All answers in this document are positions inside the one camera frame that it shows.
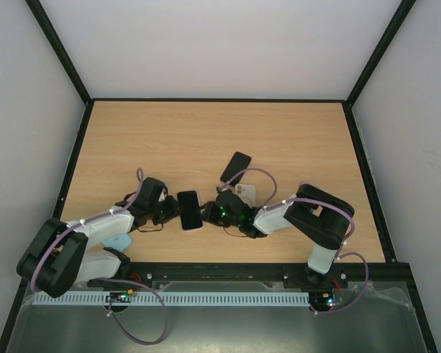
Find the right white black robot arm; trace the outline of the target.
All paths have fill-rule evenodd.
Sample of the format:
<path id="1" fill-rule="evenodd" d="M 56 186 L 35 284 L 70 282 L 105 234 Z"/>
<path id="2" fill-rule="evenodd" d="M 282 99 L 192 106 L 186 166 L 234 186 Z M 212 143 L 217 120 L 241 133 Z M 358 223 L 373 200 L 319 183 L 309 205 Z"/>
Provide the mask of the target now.
<path id="1" fill-rule="evenodd" d="M 356 226 L 348 203 L 315 186 L 300 184 L 297 192 L 271 206 L 251 207 L 231 190 L 200 208 L 201 219 L 218 227 L 237 227 L 247 238 L 294 227 L 314 243 L 304 270 L 305 280 L 322 288 L 331 280 L 331 265 Z"/>

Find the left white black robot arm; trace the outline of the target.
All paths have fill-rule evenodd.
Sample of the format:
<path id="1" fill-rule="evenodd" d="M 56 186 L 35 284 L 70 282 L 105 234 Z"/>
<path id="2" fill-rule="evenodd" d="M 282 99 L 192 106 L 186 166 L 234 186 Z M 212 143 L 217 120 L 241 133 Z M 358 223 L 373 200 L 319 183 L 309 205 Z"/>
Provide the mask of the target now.
<path id="1" fill-rule="evenodd" d="M 32 291 L 53 298 L 80 282 L 124 275 L 130 259 L 123 252 L 111 246 L 99 252 L 90 249 L 139 229 L 147 221 L 163 225 L 179 214 L 179 204 L 172 196 L 146 208 L 127 204 L 119 202 L 105 213 L 79 221 L 45 221 L 18 261 L 18 275 L 29 282 Z"/>

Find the cream white phone case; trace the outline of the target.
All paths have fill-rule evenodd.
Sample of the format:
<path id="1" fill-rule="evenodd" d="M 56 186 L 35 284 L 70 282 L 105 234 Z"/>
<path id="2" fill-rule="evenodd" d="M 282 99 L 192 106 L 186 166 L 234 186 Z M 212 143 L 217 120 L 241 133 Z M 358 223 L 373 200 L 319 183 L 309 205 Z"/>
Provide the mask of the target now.
<path id="1" fill-rule="evenodd" d="M 234 192 L 249 207 L 256 207 L 256 187 L 254 185 L 238 183 L 234 187 Z"/>

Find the light blue phone case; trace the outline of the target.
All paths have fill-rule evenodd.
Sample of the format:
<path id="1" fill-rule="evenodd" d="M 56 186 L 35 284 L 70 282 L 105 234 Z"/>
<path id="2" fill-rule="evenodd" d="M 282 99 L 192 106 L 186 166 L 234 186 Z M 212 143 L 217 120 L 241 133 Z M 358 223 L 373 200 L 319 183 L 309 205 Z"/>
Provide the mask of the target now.
<path id="1" fill-rule="evenodd" d="M 132 238 L 127 233 L 115 235 L 102 242 L 105 247 L 113 248 L 119 252 L 125 250 L 132 244 Z"/>

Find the dark red phone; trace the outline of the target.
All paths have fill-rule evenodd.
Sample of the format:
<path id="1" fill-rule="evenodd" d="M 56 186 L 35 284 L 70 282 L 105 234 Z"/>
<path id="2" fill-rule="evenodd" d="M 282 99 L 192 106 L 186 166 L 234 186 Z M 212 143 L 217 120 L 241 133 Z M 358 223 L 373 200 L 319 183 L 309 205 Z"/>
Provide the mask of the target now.
<path id="1" fill-rule="evenodd" d="M 238 172 L 249 167 L 251 160 L 251 156 L 236 151 L 221 174 L 220 181 L 228 182 Z"/>

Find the black aluminium frame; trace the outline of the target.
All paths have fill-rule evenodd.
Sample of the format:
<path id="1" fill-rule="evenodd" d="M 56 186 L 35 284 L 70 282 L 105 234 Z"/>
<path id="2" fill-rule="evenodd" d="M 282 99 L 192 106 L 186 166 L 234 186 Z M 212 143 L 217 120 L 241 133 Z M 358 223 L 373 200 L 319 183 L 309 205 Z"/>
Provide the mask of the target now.
<path id="1" fill-rule="evenodd" d="M 79 130 L 76 134 L 76 140 L 73 144 L 70 160 L 68 162 L 59 196 L 54 208 L 54 215 L 61 215 L 68 191 L 70 189 L 77 160 L 85 139 L 87 126 L 90 121 L 90 114 L 96 101 L 90 97 L 90 94 L 85 88 L 80 75 L 78 75 L 71 58 L 62 44 L 62 41 L 60 40 L 59 35 L 57 34 L 41 2 L 28 1 L 26 4 L 43 31 L 43 34 L 46 36 L 47 41 L 53 48 L 62 67 L 65 69 L 65 72 L 67 75 L 69 75 L 69 78 L 71 79 L 73 86 L 76 88 L 77 93 L 80 95 L 85 104 L 85 111 L 82 116 L 81 124 L 79 125 Z M 354 104 L 357 102 L 357 99 L 376 70 L 394 37 L 398 33 L 398 30 L 403 25 L 408 14 L 410 14 L 414 4 L 415 3 L 413 1 L 402 1 L 398 5 L 397 10 L 395 11 L 386 29 L 384 30 L 383 35 L 379 39 L 378 44 L 373 50 L 370 59 L 367 61 L 365 68 L 359 75 L 359 78 L 356 81 L 356 84 L 354 85 L 349 97 L 340 101 L 340 104 L 343 108 L 351 141 L 353 143 L 354 152 L 356 154 L 362 180 L 367 193 L 367 198 L 370 203 L 374 222 L 377 227 L 379 242 L 384 251 L 384 263 L 371 263 L 369 265 L 370 273 L 372 278 L 378 282 L 406 283 L 409 291 L 409 299 L 413 308 L 415 309 L 418 329 L 422 335 L 425 350 L 426 352 L 436 352 L 436 343 L 434 342 L 434 338 L 423 309 L 423 304 L 420 300 L 420 295 L 418 293 L 410 265 L 397 260 L 387 223 L 384 219 L 384 213 L 381 208 L 381 202 L 379 201 L 376 185 L 371 178 L 371 170 L 368 159 L 365 156 L 365 148 L 358 132 L 356 119 L 352 112 Z M 207 280 L 207 277 L 210 274 L 214 276 L 216 281 L 242 282 L 247 280 L 246 274 L 248 272 L 253 274 L 255 280 L 264 279 L 268 281 L 270 279 L 278 279 L 280 275 L 285 274 L 287 269 L 292 271 L 296 269 L 303 270 L 305 265 L 303 263 L 293 263 L 289 265 L 286 263 L 136 263 L 135 267 L 137 269 L 153 268 L 158 274 L 163 270 L 168 270 L 172 274 L 175 274 L 177 279 L 180 279 L 183 282 L 193 282 L 195 280 L 204 282 Z"/>

